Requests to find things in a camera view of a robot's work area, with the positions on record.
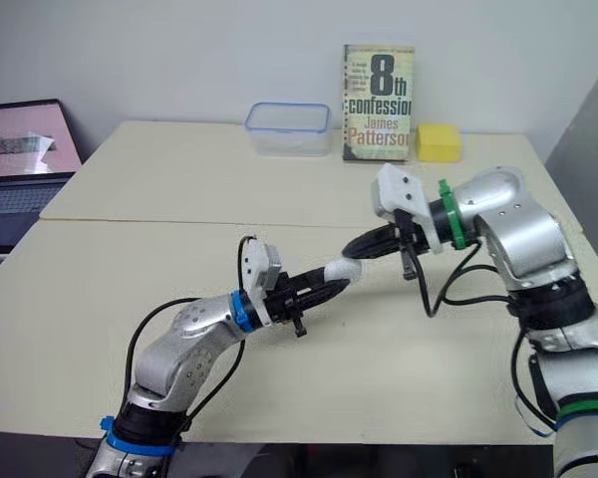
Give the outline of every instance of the blue lid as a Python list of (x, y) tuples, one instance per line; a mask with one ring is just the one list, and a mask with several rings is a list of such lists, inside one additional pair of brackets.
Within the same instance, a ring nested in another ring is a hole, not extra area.
[(249, 131), (324, 133), (330, 109), (318, 103), (257, 103), (244, 125)]

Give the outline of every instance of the table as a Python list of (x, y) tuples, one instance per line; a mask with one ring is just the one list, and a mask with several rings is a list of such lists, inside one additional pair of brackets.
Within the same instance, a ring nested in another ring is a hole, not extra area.
[[(598, 258), (526, 139), (464, 140), (460, 163), (406, 168), (430, 199), (441, 177), (458, 185), (497, 164), (522, 169), (561, 220), (598, 302)], [(384, 224), (369, 198), (379, 167), (345, 164), (337, 153), (259, 157), (239, 126), (124, 123), (0, 267), (0, 431), (100, 436), (100, 418), (122, 399), (128, 340), (149, 310), (235, 288), (234, 254), (246, 233), (277, 245), (290, 273), (328, 262)], [(464, 254), (446, 249), (422, 259), (433, 295)], [(543, 443), (513, 409), (515, 319), (500, 304), (427, 319), (400, 268), (396, 256), (371, 262), (361, 284), (308, 312), (300, 340), (291, 326), (253, 335), (238, 373), (185, 438)], [(452, 292), (502, 288), (479, 272)], [(147, 328), (139, 350), (173, 314)], [(235, 352), (220, 358), (209, 386)], [(526, 373), (521, 381), (528, 386)]]
[[(370, 184), (380, 163), (325, 157), (258, 156), (243, 127), (128, 121), (42, 211), (45, 219), (376, 227)], [(464, 160), (413, 162), (430, 200), (496, 165), (520, 168), (544, 207), (580, 230), (527, 139), (466, 134)]]
[[(38, 222), (0, 267), (0, 431), (99, 436), (100, 418), (119, 406), (137, 323), (170, 299), (233, 289), (236, 243), (252, 232), (298, 273), (336, 256), (363, 229)], [(598, 301), (598, 259), (580, 233), (572, 247)], [(423, 258), (433, 293), (461, 256)], [(512, 405), (515, 320), (499, 304), (445, 308), (427, 319), (400, 267), (396, 256), (371, 262), (361, 284), (308, 312), (302, 339), (292, 326), (251, 336), (238, 373), (185, 438), (542, 442)], [(502, 292), (492, 282), (477, 273), (454, 293)], [(147, 328), (139, 350), (172, 316)], [(235, 352), (222, 356), (209, 383)]]

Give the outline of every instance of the clear plastic container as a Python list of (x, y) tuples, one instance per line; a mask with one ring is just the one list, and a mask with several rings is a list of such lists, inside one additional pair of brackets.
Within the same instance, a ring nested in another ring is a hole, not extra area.
[(259, 154), (324, 156), (330, 152), (330, 109), (326, 105), (257, 103), (244, 126)]

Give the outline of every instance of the book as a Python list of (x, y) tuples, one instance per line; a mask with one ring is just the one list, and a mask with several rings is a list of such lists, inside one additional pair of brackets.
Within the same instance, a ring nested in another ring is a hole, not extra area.
[(407, 159), (414, 58), (414, 47), (344, 47), (344, 160)]

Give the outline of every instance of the white wall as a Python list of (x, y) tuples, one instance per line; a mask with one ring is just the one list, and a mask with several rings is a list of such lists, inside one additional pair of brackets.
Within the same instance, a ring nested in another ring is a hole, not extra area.
[(87, 152), (124, 119), (262, 100), (337, 123), (362, 42), (417, 48), (415, 121), (526, 132), (546, 158), (598, 77), (598, 0), (0, 0), (0, 103), (60, 98)]

